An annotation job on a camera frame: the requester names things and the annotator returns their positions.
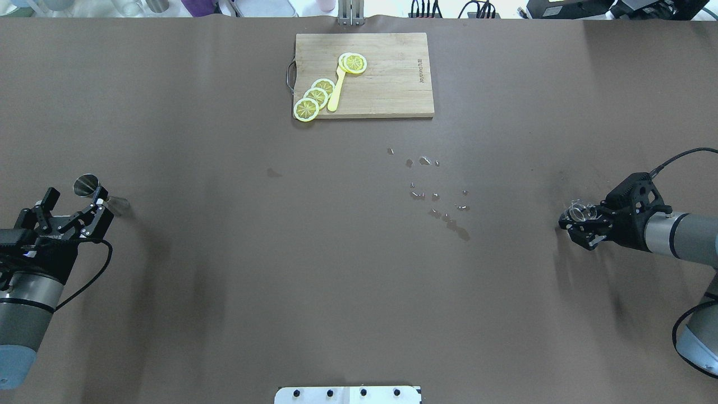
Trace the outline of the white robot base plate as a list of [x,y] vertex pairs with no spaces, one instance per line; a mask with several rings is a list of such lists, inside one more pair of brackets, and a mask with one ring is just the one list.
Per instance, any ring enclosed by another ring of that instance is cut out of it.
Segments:
[[423,403],[411,385],[305,386],[280,388],[274,403]]

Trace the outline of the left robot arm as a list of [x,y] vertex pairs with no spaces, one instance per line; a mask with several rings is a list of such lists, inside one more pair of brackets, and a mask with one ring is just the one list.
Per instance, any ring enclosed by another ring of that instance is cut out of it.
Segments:
[[91,197],[72,215],[52,214],[61,196],[49,187],[43,199],[20,211],[15,225],[1,230],[1,380],[2,389],[25,381],[54,313],[64,307],[62,292],[83,243],[106,245],[114,214],[105,204],[108,191],[94,186],[78,191]]

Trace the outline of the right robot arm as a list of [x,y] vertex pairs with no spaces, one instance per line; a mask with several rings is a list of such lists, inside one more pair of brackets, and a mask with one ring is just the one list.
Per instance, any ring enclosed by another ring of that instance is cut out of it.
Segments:
[[[716,271],[716,217],[675,210],[664,202],[653,178],[653,172],[634,172],[598,204],[573,200],[559,216],[559,228],[585,250],[607,241]],[[713,277],[700,301],[680,314],[671,329],[677,355],[711,379],[717,371],[716,304]]]

